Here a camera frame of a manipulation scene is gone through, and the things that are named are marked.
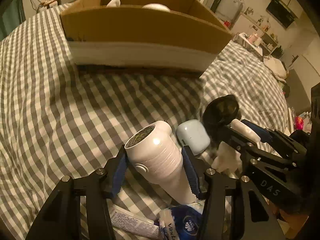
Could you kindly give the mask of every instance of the bed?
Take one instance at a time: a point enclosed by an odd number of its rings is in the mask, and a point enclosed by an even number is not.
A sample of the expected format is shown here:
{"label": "bed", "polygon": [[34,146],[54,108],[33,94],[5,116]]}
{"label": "bed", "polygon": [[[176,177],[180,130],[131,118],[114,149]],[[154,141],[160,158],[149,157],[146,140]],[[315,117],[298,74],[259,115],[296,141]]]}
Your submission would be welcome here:
{"label": "bed", "polygon": [[[242,118],[284,131],[287,107],[276,79],[239,44],[230,41],[199,79],[83,73],[73,64],[61,28],[59,12],[66,6],[35,15],[0,43],[0,214],[15,239],[26,237],[64,175],[79,178],[103,167],[154,121],[164,120],[175,131],[200,118],[213,99],[234,94]],[[201,158],[212,164],[214,156],[208,150]],[[153,220],[173,203],[132,167],[113,202]],[[85,199],[81,213],[86,238]],[[141,239],[116,228],[115,234]]]}

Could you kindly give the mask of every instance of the power cord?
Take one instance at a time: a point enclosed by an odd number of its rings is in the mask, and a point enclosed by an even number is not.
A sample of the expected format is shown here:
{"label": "power cord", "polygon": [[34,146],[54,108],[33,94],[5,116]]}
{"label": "power cord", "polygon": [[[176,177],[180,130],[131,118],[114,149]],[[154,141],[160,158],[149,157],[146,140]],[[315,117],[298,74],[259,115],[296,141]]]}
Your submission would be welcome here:
{"label": "power cord", "polygon": [[40,0],[37,0],[37,1],[39,2],[39,5],[38,5],[38,6],[36,5],[36,3],[35,3],[33,0],[30,0],[31,6],[32,6],[33,10],[36,11],[36,13],[39,12],[39,9],[40,9],[40,7],[41,7],[42,4],[43,4]]}

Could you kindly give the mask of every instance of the range hood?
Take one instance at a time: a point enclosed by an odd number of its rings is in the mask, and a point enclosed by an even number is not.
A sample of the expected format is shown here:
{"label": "range hood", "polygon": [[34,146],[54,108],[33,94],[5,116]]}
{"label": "range hood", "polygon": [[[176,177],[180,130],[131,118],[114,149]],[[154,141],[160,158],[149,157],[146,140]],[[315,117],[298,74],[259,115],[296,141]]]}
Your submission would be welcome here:
{"label": "range hood", "polygon": [[297,18],[280,0],[271,0],[266,11],[285,29]]}

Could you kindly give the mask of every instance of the kitchen counter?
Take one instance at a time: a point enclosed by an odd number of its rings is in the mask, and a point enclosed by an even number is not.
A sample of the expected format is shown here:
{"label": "kitchen counter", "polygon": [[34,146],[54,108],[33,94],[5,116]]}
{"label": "kitchen counter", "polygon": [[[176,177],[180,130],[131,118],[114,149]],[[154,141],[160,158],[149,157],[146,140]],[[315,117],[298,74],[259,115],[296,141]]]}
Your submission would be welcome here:
{"label": "kitchen counter", "polygon": [[267,32],[265,32],[258,24],[257,24],[257,22],[254,20],[254,19],[252,19],[250,16],[248,16],[248,15],[246,15],[246,14],[244,14],[244,13],[240,13],[242,16],[244,16],[247,20],[249,20],[250,22],[252,22],[253,24],[254,24],[254,26],[256,26],[259,30],[261,30],[263,33],[265,33],[266,35],[268,35],[269,37],[270,37],[270,39],[272,39],[274,42],[275,42],[275,44],[277,44],[278,45],[278,42],[276,42]]}

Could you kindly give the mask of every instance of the shelf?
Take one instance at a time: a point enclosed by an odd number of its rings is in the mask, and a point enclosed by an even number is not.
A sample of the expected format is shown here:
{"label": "shelf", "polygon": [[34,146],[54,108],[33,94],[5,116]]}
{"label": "shelf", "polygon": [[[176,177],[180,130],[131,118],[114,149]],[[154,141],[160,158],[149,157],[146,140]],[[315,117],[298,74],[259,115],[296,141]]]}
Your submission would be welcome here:
{"label": "shelf", "polygon": [[278,42],[276,42],[268,33],[264,32],[264,34],[268,35],[268,36],[270,37],[270,39],[271,39],[276,45],[278,45]]}
{"label": "shelf", "polygon": [[264,30],[262,30],[261,26],[259,26],[259,24],[256,23],[256,21],[254,19],[252,19],[250,16],[248,16],[247,14],[244,13],[240,13],[241,15],[243,15],[245,18],[247,18],[247,20],[249,20],[252,24],[254,24],[254,26],[256,26],[259,30],[261,30],[263,33],[265,33]]}
{"label": "shelf", "polygon": [[267,48],[267,46],[265,46],[263,43],[260,43],[260,45],[265,48],[269,53],[271,53],[271,50]]}

